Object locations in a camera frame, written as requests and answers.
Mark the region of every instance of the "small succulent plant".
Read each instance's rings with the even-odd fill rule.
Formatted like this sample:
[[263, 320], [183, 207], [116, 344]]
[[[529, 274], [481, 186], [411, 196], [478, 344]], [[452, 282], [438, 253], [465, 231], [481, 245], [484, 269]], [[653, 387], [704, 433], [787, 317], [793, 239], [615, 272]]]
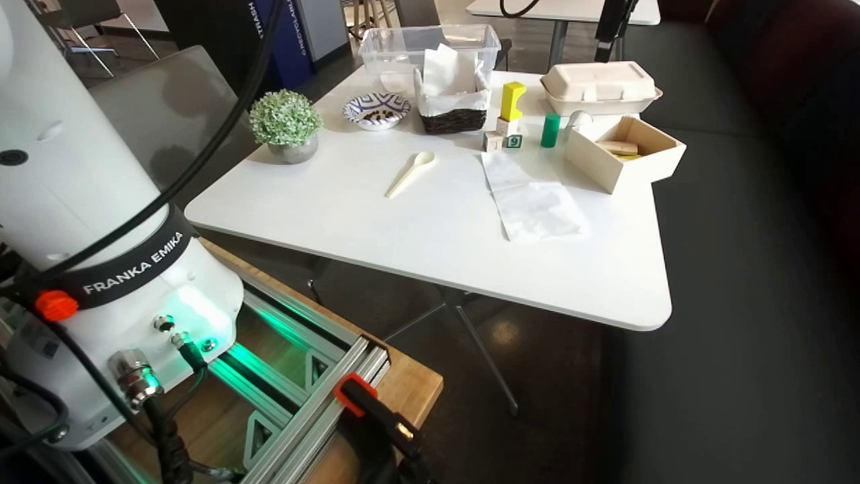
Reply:
[[301, 148], [320, 124], [320, 113], [298, 91], [266, 91], [250, 108], [250, 129], [255, 140], [271, 148]]

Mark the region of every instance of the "dark floor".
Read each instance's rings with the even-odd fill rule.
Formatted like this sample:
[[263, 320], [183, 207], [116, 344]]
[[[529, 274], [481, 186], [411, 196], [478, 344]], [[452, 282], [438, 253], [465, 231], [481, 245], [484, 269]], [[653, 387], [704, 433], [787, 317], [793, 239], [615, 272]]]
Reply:
[[[535, 51], [513, 38], [511, 70], [540, 70]], [[667, 91], [645, 118], [688, 143], [677, 175], [656, 186], [675, 315], [658, 333], [621, 333], [476, 301], [470, 315], [524, 403], [516, 419], [454, 317], [400, 336], [403, 352], [446, 376], [425, 425], [443, 481], [860, 476], [849, 452], [860, 347], [847, 325], [860, 312], [779, 156], [704, 30], [632, 27], [624, 54]], [[352, 65], [323, 67], [304, 91], [325, 94]], [[317, 277], [325, 304], [374, 333], [441, 298], [430, 285], [212, 239], [296, 288]]]

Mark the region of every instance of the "white table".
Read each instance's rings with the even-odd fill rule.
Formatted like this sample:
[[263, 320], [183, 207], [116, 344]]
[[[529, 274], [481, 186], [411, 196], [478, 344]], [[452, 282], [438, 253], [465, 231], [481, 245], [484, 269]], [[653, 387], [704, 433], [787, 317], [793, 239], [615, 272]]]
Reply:
[[[521, 11], [532, 0], [505, 0], [508, 11]], [[548, 48], [548, 65], [559, 62], [562, 40], [567, 35], [567, 22], [599, 22], [605, 0], [538, 0], [538, 5], [521, 19], [554, 22], [554, 38]], [[473, 16], [503, 16], [500, 0], [473, 0], [468, 5]], [[629, 16], [629, 24], [661, 24], [658, 0], [637, 0], [637, 8]]]
[[[317, 102], [325, 129], [312, 161], [277, 164], [255, 151], [185, 215], [204, 229], [556, 315], [629, 331], [667, 323], [672, 301], [648, 183], [607, 196], [572, 175], [559, 151], [527, 140], [516, 161], [535, 180], [562, 180], [589, 234], [513, 245], [484, 183], [481, 134], [422, 134], [417, 116], [392, 132], [360, 132], [341, 108], [368, 91], [366, 78], [357, 70]], [[521, 110], [535, 134], [548, 102], [538, 75], [495, 73], [497, 86], [513, 78], [529, 86]], [[417, 151], [435, 151], [438, 164], [398, 199], [384, 199]]]

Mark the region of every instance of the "potted plant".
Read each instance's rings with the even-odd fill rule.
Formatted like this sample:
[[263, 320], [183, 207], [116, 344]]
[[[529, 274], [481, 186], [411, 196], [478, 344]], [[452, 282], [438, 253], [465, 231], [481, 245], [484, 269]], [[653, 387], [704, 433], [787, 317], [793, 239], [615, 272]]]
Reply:
[[298, 91], [266, 91], [250, 108], [250, 129], [261, 145], [285, 161], [306, 161], [323, 126], [314, 105]]

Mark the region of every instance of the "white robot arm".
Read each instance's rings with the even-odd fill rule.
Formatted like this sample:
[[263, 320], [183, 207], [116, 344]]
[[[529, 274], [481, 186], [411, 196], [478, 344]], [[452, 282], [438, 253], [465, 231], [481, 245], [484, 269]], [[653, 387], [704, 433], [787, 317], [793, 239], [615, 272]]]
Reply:
[[[159, 196], [22, 0], [0, 0], [0, 113], [0, 242], [35, 272], [81, 253]], [[27, 288], [24, 298], [40, 320], [62, 325], [110, 385], [118, 368], [140, 360], [169, 390], [191, 376], [177, 341], [204, 347], [204, 360], [234, 344], [242, 282], [164, 207], [73, 272]], [[121, 425], [54, 331], [38, 317], [0, 312], [3, 320], [13, 325], [0, 339], [8, 366], [70, 411], [56, 446], [86, 449]], [[116, 390], [132, 403], [140, 393]], [[46, 422], [35, 398], [8, 390], [3, 398], [32, 428]]]

